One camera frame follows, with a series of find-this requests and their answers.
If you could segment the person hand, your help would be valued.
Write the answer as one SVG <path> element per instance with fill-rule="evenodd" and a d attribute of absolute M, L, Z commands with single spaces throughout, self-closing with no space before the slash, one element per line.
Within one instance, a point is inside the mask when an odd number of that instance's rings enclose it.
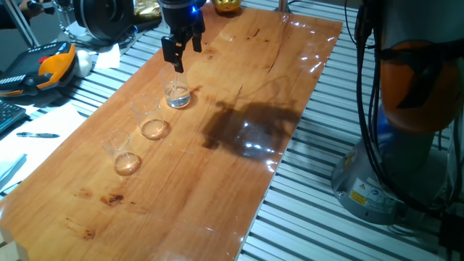
<path fill-rule="evenodd" d="M 30 2 L 30 0 L 22 0 L 22 2 L 19 4 L 20 11 L 22 12 L 22 15 L 25 18 L 30 19 L 30 18 L 40 15 L 41 13 L 44 13 L 43 8 L 38 8 L 38 7 L 30 8 L 28 6 L 28 2 Z"/>

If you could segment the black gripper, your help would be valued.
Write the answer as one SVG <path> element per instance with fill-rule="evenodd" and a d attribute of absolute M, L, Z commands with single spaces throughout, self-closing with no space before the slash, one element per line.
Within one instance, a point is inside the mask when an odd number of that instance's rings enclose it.
<path fill-rule="evenodd" d="M 183 73 L 183 52 L 186 44 L 192 41 L 195 52 L 202 51 L 202 34 L 205 32 L 201 8 L 205 0 L 159 0 L 162 16 L 170 28 L 170 35 L 163 36 L 162 51 L 164 60 L 169 62 L 177 73 Z"/>

